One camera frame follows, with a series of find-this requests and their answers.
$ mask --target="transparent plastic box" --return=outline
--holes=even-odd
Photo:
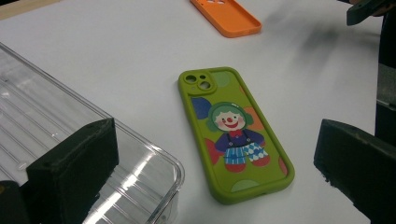
[[[0,180],[25,168],[82,126],[111,116],[0,43]],[[181,163],[116,120],[120,164],[84,223],[172,223]]]

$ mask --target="clown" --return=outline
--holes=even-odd
[[[238,173],[246,167],[246,156],[255,166],[265,166],[270,156],[265,152],[264,137],[247,129],[253,123],[253,117],[240,106],[232,103],[213,105],[208,113],[207,125],[211,131],[224,134],[216,142],[216,150],[224,153],[227,170]]]

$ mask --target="green phone case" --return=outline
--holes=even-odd
[[[294,168],[238,72],[186,71],[178,86],[214,198],[239,203],[291,183]]]

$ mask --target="white surface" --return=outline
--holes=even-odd
[[[374,132],[381,19],[347,27],[335,0],[239,3],[260,34],[223,37],[188,0],[63,0],[0,21],[0,41],[183,163],[177,223],[370,223],[313,158],[322,119]],[[177,90],[182,72],[224,65],[296,170],[287,189],[235,205],[210,196]]]

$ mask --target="phone case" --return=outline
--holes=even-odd
[[[238,72],[186,71],[178,86],[214,198],[239,203],[291,183],[290,159]]]
[[[191,0],[226,37],[257,34],[262,24],[234,0]]]

